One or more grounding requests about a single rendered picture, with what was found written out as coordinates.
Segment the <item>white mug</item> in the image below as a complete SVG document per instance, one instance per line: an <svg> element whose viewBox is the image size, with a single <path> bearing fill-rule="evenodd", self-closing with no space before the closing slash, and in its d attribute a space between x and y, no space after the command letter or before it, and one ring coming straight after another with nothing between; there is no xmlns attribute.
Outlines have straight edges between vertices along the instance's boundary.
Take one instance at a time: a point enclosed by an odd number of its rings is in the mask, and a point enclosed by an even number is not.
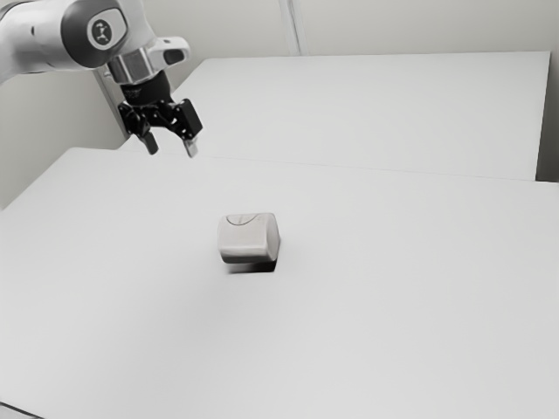
<svg viewBox="0 0 559 419"><path fill-rule="evenodd" d="M217 227L217 248L227 264L275 262L280 250L280 232L273 213L223 216Z"/></svg>

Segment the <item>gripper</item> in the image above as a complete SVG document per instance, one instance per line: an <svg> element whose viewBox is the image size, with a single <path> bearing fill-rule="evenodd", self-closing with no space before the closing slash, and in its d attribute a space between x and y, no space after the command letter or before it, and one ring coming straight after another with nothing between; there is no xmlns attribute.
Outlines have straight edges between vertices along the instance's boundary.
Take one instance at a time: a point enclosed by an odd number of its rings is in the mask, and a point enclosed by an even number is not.
<svg viewBox="0 0 559 419"><path fill-rule="evenodd" d="M135 135L150 155L158 152L158 145L147 118L134 107L155 106L158 126L165 127L179 137L190 158L197 155L197 136L203 124L189 99L175 103L171 98L170 83L165 72L136 85L120 85L124 100L118 110L129 134Z"/></svg>

